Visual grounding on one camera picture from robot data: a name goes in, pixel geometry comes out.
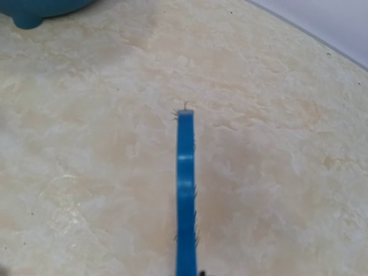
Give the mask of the blue hand brush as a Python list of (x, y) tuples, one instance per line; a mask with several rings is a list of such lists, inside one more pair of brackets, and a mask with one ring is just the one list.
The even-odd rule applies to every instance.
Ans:
[(196, 235), (196, 182), (194, 111), (183, 108), (177, 119), (176, 151), (176, 275), (198, 275)]

